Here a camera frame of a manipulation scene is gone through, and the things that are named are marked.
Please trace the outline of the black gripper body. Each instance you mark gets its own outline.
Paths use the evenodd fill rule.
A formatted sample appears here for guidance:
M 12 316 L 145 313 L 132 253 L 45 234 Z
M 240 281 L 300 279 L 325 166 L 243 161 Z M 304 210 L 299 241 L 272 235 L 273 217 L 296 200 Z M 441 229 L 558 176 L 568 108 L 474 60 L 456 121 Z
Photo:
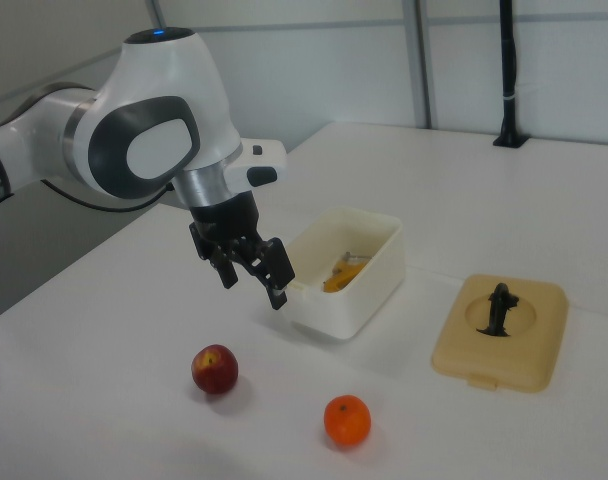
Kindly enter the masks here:
M 257 243 L 259 212 L 252 192 L 211 206 L 190 207 L 193 223 L 189 230 L 198 256 L 208 260 L 217 247 L 228 248 L 234 241 L 245 239 Z

